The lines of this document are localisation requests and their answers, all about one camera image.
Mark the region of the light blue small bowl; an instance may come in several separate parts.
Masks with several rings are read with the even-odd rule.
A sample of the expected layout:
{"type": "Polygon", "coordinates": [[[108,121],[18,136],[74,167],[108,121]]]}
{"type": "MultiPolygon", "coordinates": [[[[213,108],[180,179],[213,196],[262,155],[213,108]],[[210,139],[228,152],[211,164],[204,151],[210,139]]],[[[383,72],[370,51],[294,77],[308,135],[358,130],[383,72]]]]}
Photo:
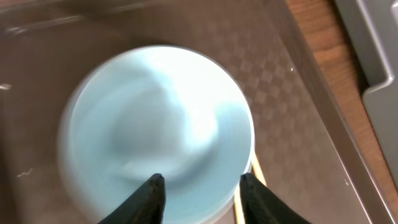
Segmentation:
{"type": "Polygon", "coordinates": [[[251,170],[254,122],[219,63],[149,45],[87,74],[63,111],[57,147],[63,184],[92,223],[156,173],[165,179],[164,223],[216,223],[251,170]]]}

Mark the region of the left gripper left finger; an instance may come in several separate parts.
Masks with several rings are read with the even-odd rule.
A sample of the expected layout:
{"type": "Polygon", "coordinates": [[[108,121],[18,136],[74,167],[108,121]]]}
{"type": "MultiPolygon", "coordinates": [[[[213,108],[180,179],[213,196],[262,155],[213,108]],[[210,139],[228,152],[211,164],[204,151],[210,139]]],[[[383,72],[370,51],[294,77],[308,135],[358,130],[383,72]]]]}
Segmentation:
{"type": "Polygon", "coordinates": [[[161,224],[165,208],[165,179],[154,174],[98,224],[161,224]]]}

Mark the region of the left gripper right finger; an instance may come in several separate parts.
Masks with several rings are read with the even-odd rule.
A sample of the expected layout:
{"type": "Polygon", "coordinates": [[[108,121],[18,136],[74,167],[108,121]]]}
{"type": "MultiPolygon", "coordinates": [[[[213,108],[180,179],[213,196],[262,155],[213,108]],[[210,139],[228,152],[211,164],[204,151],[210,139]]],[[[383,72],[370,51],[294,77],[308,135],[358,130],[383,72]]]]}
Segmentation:
{"type": "Polygon", "coordinates": [[[251,173],[239,181],[244,220],[247,224],[310,224],[293,211],[251,173]]]}

